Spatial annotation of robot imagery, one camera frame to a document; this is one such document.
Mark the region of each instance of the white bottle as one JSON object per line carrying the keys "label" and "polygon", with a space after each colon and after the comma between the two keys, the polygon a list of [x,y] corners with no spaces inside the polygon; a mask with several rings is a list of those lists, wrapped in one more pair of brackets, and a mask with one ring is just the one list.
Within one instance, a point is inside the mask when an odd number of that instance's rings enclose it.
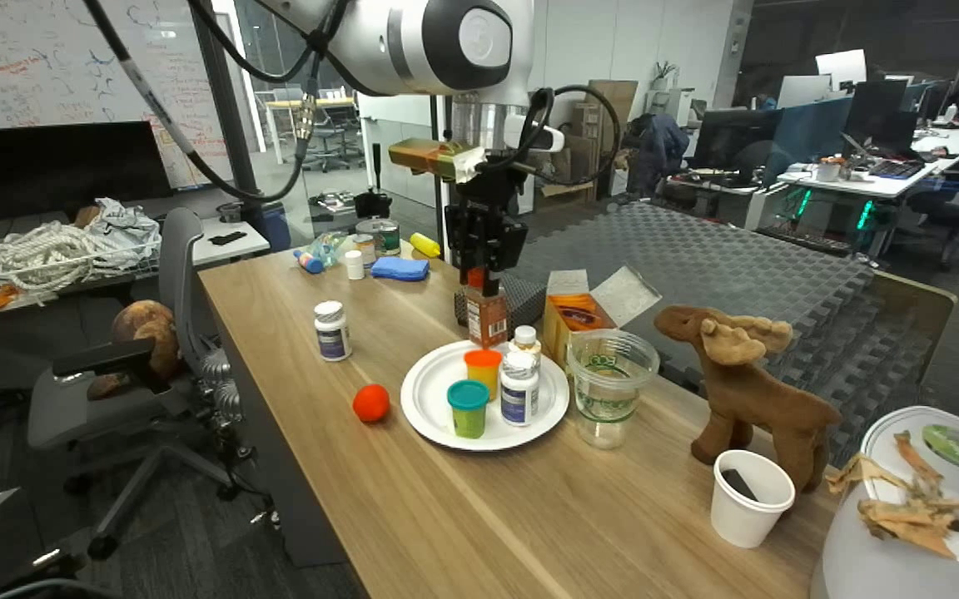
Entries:
{"label": "white bottle", "polygon": [[512,344],[509,344],[509,353],[529,353],[529,355],[535,355],[535,369],[534,369],[534,375],[535,375],[535,394],[534,394],[534,412],[541,412],[541,391],[543,391],[543,344],[541,344],[541,332],[535,332],[535,326],[515,326],[512,330]]}
{"label": "white bottle", "polygon": [[368,277],[368,261],[361,257],[361,250],[345,250],[342,255],[342,270],[345,270],[345,281],[363,281]]}
{"label": "white bottle", "polygon": [[313,330],[319,355],[345,359],[350,355],[350,330],[345,330],[345,308],[342,303],[318,303],[313,308]]}
{"label": "white bottle", "polygon": [[500,409],[502,409],[505,428],[526,428],[534,419],[535,391],[541,391],[535,369],[541,369],[535,355],[520,353],[509,344],[509,353],[502,355],[502,373],[500,373]]}

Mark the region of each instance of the glass cup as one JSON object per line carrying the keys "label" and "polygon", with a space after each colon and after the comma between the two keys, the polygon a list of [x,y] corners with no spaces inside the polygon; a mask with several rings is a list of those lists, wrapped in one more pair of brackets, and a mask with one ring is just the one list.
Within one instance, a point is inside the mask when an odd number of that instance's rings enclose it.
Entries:
{"label": "glass cup", "polygon": [[622,443],[642,388],[655,375],[655,353],[642,336],[622,330],[572,332],[566,373],[572,388],[577,428],[597,450]]}
{"label": "glass cup", "polygon": [[502,367],[500,351],[479,347],[468,353],[468,375],[485,388],[491,403],[500,398],[500,367]]}
{"label": "glass cup", "polygon": [[453,409],[453,434],[479,440],[485,434],[485,388],[478,381],[461,381],[448,391]]}

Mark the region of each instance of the white paper cup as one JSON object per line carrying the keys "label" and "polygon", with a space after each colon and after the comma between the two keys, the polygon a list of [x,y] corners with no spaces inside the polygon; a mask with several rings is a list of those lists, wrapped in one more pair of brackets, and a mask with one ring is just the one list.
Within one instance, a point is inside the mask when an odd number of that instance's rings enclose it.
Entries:
{"label": "white paper cup", "polygon": [[[733,490],[722,470],[736,470],[757,501]],[[726,542],[738,549],[757,549],[797,501],[797,490],[785,470],[747,450],[718,453],[713,462],[713,480],[715,482],[713,482],[710,523],[715,536],[722,536]]]}

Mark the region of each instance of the plastic cup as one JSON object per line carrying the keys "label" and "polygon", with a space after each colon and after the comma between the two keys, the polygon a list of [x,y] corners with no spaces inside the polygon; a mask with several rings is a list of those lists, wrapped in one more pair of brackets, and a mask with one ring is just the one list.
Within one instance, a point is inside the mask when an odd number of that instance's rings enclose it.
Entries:
{"label": "plastic cup", "polygon": [[479,440],[485,434],[485,388],[478,381],[461,381],[448,391],[453,409],[453,434]]}
{"label": "plastic cup", "polygon": [[502,353],[498,351],[468,353],[468,375],[485,388],[491,403],[500,398],[500,367],[502,367]]}
{"label": "plastic cup", "polygon": [[[738,474],[757,501],[738,493],[726,474]],[[713,462],[713,511],[710,523],[718,540],[757,549],[769,531],[792,505],[797,490],[785,470],[758,453],[726,450]]]}
{"label": "plastic cup", "polygon": [[655,367],[654,347],[622,330],[591,330],[566,340],[577,423],[591,446],[613,450],[627,440],[631,417]]}

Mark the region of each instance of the computer monitor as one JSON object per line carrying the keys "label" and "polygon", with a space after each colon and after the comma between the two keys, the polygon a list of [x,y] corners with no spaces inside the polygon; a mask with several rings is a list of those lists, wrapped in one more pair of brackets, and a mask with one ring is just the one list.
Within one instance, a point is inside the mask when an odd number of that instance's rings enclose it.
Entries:
{"label": "computer monitor", "polygon": [[0,129],[0,221],[169,192],[147,120]]}
{"label": "computer monitor", "polygon": [[777,124],[777,111],[710,111],[702,117],[700,143],[690,167],[738,169],[738,180],[747,184],[748,174],[769,161]]}
{"label": "computer monitor", "polygon": [[870,82],[852,93],[845,136],[873,143],[884,158],[913,158],[917,111],[907,111],[907,82]]}
{"label": "computer monitor", "polygon": [[781,108],[808,108],[833,96],[833,76],[782,76]]}
{"label": "computer monitor", "polygon": [[815,75],[833,76],[833,87],[870,82],[867,52],[815,55]]}
{"label": "computer monitor", "polygon": [[815,164],[844,151],[849,99],[781,111],[777,146],[792,164]]}

